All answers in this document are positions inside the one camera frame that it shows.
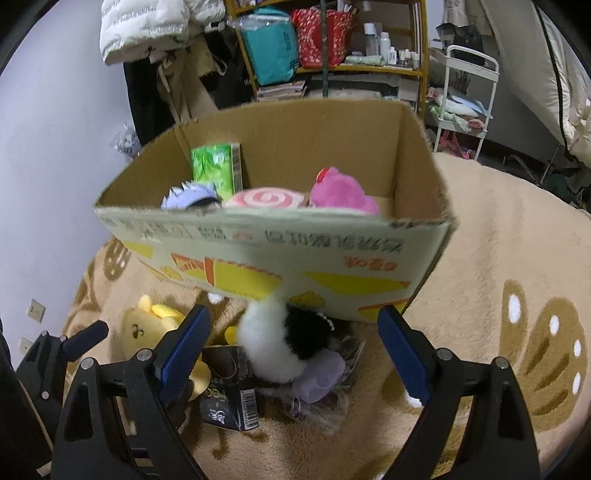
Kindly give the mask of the white black fluffy plush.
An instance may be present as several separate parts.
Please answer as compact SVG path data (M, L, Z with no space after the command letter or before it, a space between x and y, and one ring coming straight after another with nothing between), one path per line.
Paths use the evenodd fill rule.
M273 299L247 304L236 325L253 374L276 384L293 382L315 355L351 333L346 320Z

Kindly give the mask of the purple item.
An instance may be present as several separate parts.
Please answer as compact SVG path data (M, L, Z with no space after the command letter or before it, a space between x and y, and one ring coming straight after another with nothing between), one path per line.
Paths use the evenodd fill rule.
M284 416L332 436L349 411L348 394L356 383L356 369L365 344L359 337L346 336L332 349L311 358L304 373L293 383L257 387L256 393Z

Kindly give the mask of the purple spiky hair plush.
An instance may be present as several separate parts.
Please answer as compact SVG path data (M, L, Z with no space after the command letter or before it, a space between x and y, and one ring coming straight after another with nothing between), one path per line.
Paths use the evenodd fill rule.
M183 182L171 187L163 197L161 209L191 210L221 208L221 198L213 183Z

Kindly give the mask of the pink swirl plush cushion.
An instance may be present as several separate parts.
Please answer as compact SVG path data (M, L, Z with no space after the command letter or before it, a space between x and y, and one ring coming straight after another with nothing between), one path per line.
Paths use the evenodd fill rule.
M305 204L300 192L277 187L261 187L239 191L223 202L224 208L298 208Z

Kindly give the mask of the green tissue pack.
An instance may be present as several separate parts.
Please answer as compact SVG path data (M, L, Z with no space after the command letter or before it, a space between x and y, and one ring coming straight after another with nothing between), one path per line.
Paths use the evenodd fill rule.
M242 148L238 143L193 148L190 164L193 181L212 184L222 201L242 191Z

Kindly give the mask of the pink bear plush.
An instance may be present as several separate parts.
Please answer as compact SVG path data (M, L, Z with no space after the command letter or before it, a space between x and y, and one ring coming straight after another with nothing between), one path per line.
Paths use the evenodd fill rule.
M380 214L378 204L366 194L361 184L335 167L322 168L318 172L308 203L318 208L344 208L370 215Z

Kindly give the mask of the beige patterned blanket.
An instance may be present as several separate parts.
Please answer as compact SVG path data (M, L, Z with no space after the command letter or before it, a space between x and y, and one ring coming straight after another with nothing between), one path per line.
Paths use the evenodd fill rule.
M590 218L551 193L474 161L439 154L459 222L436 269L405 313L459 357L507 358L532 418L543 467L590 416ZM349 410L325 435L267 406L249 433L201 422L183 441L212 479L378 479L420 413L372 324Z

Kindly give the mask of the plastic bag of toys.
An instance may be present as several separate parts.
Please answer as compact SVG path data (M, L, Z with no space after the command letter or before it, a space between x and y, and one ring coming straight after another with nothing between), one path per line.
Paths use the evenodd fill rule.
M134 127L127 123L124 123L122 130L114 136L111 146L118 153L130 159L135 158L141 149L141 144Z

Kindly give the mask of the cardboard box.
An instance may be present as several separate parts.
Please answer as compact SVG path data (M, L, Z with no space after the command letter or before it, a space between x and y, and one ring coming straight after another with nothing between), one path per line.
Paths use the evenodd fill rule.
M239 151L242 190L188 204L199 147ZM146 146L95 205L154 273L229 297L373 322L405 309L456 228L423 126L404 103L250 103Z

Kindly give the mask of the white rolling cart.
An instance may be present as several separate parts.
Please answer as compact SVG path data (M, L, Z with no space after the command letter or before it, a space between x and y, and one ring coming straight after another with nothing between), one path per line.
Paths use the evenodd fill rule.
M430 59L444 69L443 85L430 88L427 94L428 112L436 127L433 150L476 160L493 119L499 62L478 50L443 42L429 52ZM467 85L474 79L488 84L486 100L467 93Z

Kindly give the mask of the white puffer jacket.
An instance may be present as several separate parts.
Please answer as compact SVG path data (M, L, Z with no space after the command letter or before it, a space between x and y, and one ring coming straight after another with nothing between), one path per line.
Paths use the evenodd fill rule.
M99 49L107 65L155 62L224 19L219 0L110 0L101 5Z

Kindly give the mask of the teal bag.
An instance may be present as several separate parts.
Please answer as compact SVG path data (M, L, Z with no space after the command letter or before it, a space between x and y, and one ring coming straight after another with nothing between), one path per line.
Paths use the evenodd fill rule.
M238 18L246 52L259 87L286 83L298 66L297 35L290 14L273 7Z

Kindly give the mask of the wooden shelf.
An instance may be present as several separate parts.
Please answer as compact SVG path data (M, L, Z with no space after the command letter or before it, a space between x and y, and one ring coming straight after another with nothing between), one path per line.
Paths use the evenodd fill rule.
M305 96L400 100L426 110L423 1L228 1L256 101Z

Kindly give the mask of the green pole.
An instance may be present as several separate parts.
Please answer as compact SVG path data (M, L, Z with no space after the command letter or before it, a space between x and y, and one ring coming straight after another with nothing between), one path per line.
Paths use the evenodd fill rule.
M329 39L327 2L321 0L322 98L329 98Z

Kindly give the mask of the wall socket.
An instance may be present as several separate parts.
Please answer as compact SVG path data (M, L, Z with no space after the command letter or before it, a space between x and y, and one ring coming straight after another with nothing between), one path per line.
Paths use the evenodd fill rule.
M46 312L46 307L35 299L30 300L26 314L32 320L41 323Z

